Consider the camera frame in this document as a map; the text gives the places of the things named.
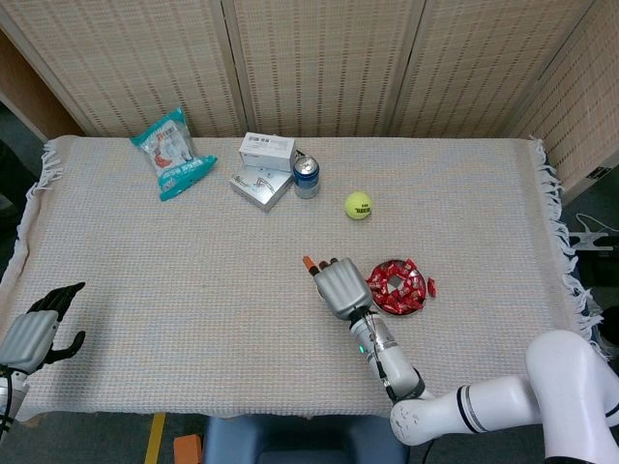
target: tablecloth fringe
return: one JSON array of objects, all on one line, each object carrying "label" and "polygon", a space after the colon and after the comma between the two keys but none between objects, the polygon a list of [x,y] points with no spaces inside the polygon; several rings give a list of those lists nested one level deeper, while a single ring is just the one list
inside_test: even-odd
[{"label": "tablecloth fringe", "polygon": [[547,163],[547,156],[544,150],[544,142],[535,139],[535,152],[537,155],[538,181],[545,195],[545,205],[548,211],[550,231],[554,234],[555,244],[559,249],[557,253],[559,265],[562,267],[563,283],[568,289],[570,298],[575,304],[575,316],[580,335],[584,337],[598,353],[605,358],[608,353],[593,339],[593,328],[602,322],[600,314],[593,313],[588,307],[588,303],[593,303],[591,290],[585,290],[580,281],[573,276],[573,272],[578,261],[575,250],[570,246],[570,232],[566,225],[561,222],[561,190],[559,180],[556,178],[556,169]]},{"label": "tablecloth fringe", "polygon": [[50,189],[51,183],[60,179],[63,174],[60,157],[56,151],[56,140],[50,140],[45,143],[44,153],[41,159],[43,161],[41,178],[26,193],[28,201],[23,216],[21,217],[21,223],[17,227],[14,254],[2,276],[2,282],[0,282],[0,307],[6,307],[8,305],[10,297],[9,292],[15,289],[17,280],[23,271],[29,253],[28,235],[39,215],[41,193],[43,190]]}]

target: tennis ball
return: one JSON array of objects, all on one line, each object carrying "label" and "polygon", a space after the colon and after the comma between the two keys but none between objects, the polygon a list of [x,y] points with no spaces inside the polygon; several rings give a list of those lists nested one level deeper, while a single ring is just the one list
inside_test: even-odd
[{"label": "tennis ball", "polygon": [[371,213],[371,198],[364,191],[353,191],[346,198],[344,210],[350,218],[367,218]]}]

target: teal snack bag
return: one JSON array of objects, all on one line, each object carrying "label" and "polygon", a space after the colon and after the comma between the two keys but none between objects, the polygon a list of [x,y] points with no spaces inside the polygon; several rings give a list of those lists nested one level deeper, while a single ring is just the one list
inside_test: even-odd
[{"label": "teal snack bag", "polygon": [[181,108],[167,113],[143,134],[131,139],[148,155],[157,177],[161,201],[169,200],[202,179],[217,158],[196,157],[192,137]]}]

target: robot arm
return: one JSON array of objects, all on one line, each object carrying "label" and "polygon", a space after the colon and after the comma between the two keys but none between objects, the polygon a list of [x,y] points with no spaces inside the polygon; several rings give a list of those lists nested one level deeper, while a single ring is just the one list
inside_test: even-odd
[{"label": "robot arm", "polygon": [[315,266],[305,257],[304,263],[329,309],[350,321],[371,370],[396,403],[391,426],[404,444],[541,422],[546,463],[619,462],[619,448],[608,429],[619,424],[619,378],[580,336],[542,334],[527,350],[526,377],[492,379],[434,398],[383,320],[371,311],[371,293],[352,261],[334,258]]},{"label": "robot arm", "polygon": [[[396,404],[391,426],[406,445],[446,433],[542,423],[546,462],[619,462],[608,429],[619,423],[619,378],[580,336],[544,333],[526,352],[528,377],[501,377],[437,399]],[[561,461],[562,458],[572,461]]]},{"label": "robot arm", "polygon": [[79,332],[69,348],[52,349],[58,325],[83,287],[80,282],[49,292],[15,319],[0,344],[0,444],[28,393],[28,376],[46,363],[71,358],[84,342],[86,333]]},{"label": "robot arm", "polygon": [[352,261],[333,258],[330,263],[321,261],[318,266],[307,256],[303,261],[331,312],[338,319],[350,322],[350,331],[360,351],[367,354],[372,372],[383,383],[392,401],[433,398],[385,322],[371,310],[371,291]]}]

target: soda can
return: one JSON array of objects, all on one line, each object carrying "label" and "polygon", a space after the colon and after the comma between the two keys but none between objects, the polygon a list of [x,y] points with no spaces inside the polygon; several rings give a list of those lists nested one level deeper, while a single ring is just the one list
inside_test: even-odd
[{"label": "soda can", "polygon": [[312,157],[298,157],[294,163],[294,192],[301,198],[313,198],[318,194],[320,166]]}]

